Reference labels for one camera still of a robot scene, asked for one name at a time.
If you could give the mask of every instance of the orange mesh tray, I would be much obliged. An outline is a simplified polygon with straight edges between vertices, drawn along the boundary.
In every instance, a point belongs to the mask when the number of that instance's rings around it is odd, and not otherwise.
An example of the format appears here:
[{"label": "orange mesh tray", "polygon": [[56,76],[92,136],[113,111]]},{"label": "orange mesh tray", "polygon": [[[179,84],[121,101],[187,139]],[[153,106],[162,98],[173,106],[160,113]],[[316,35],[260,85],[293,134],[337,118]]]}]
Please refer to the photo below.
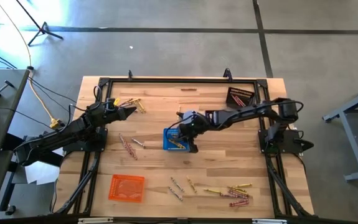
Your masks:
[{"label": "orange mesh tray", "polygon": [[144,177],[113,175],[109,200],[141,202],[143,199]]}]

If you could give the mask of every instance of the blue plastic container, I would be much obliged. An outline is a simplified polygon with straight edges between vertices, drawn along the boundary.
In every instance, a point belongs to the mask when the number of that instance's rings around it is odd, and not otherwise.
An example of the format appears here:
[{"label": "blue plastic container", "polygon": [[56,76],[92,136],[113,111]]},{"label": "blue plastic container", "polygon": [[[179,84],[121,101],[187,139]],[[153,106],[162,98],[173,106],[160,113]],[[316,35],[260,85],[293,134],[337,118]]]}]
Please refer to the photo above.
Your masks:
[{"label": "blue plastic container", "polygon": [[189,149],[189,144],[188,142],[186,141],[178,141],[178,143],[182,144],[184,147],[186,147],[185,149],[177,149],[178,146],[169,142],[166,138],[166,136],[169,138],[169,139],[172,139],[172,138],[176,138],[177,135],[179,134],[179,131],[177,130],[177,128],[171,128],[169,129],[169,131],[167,132],[166,134],[166,131],[167,131],[167,128],[164,129],[164,150],[167,150],[167,151],[179,151],[179,152],[188,152],[190,151]]}]

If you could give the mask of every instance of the gray floor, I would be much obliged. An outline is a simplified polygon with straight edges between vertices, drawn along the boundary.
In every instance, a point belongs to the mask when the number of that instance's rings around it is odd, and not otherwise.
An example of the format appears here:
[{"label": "gray floor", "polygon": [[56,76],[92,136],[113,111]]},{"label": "gray floor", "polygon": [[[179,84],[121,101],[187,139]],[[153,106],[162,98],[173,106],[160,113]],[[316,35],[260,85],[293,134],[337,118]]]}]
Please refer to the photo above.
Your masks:
[{"label": "gray floor", "polygon": [[[55,26],[256,28],[251,0],[53,0],[50,6],[28,1],[33,7],[22,2],[38,20]],[[358,0],[259,0],[259,5],[266,29],[358,29]],[[8,11],[12,18],[29,25],[14,7]],[[0,22],[7,23],[0,15]],[[229,67],[236,77],[266,77],[257,34],[58,34],[64,40],[42,36],[30,48],[35,78],[72,98],[84,75],[126,75],[129,69],[134,75],[219,77]],[[26,41],[32,35],[24,32]],[[343,178],[358,171],[356,159],[342,124],[321,119],[358,93],[358,35],[273,34],[266,35],[266,42],[274,77],[285,79],[290,98],[305,103],[296,126],[315,143],[304,153],[315,213],[358,220],[358,181],[346,183]],[[0,29],[0,55],[16,66],[28,65],[26,49],[13,29]],[[55,117],[67,119],[63,109],[43,99]],[[49,122],[28,88],[18,110]],[[44,130],[17,115],[9,131],[23,136]],[[52,185],[17,186],[14,217],[47,213],[52,191]],[[9,217],[0,213],[0,218]]]}]

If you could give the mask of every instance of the white paper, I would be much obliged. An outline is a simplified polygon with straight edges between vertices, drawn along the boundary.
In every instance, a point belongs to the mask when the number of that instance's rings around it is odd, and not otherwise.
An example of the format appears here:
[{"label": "white paper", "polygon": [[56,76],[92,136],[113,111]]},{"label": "white paper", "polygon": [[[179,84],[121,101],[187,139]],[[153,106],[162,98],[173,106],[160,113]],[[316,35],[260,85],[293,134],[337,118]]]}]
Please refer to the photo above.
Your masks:
[{"label": "white paper", "polygon": [[[63,154],[62,148],[56,149],[53,152],[61,156]],[[60,168],[37,161],[29,166],[25,166],[25,173],[28,184],[36,181],[36,184],[40,185],[55,182],[59,177]]]}]

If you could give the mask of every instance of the wooden tabletop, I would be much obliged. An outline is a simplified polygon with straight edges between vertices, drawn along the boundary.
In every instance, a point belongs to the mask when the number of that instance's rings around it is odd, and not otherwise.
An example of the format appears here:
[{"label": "wooden tabletop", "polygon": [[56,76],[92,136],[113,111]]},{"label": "wooden tabletop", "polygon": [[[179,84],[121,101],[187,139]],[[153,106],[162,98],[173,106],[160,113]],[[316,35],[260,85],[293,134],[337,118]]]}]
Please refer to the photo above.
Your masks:
[{"label": "wooden tabletop", "polygon": [[[80,108],[92,104],[95,99],[93,87],[100,77],[84,77],[78,103]],[[133,113],[126,121],[107,125],[108,139],[101,154],[98,169],[92,216],[109,217],[203,217],[203,218],[266,218],[273,217],[266,162],[259,153],[257,119],[233,124],[223,131],[209,131],[198,136],[195,143],[199,152],[167,152],[163,150],[163,129],[177,121],[176,111],[225,109],[227,88],[235,87],[253,91],[247,84],[221,83],[114,83],[112,97],[121,101],[141,98],[146,113]],[[270,98],[286,97],[283,79],[269,78]],[[196,88],[196,91],[181,91]],[[78,117],[81,111],[75,111]],[[138,160],[134,160],[122,146],[118,133],[131,142],[135,138],[146,145],[143,149],[131,143]],[[57,182],[55,210],[69,198],[78,184],[83,153],[74,152],[64,161]],[[309,212],[313,207],[302,163],[291,154],[283,154],[283,165],[288,188]],[[119,202],[108,200],[113,174],[145,177],[143,202]],[[187,182],[188,176],[198,191],[195,194]],[[184,188],[185,193],[172,183],[171,177]],[[235,198],[222,198],[203,189],[223,192],[227,186],[252,183],[247,191],[250,204],[229,207]],[[168,187],[180,193],[181,202],[170,193]],[[82,208],[87,197],[85,189]],[[280,208],[283,197],[278,190]]]}]

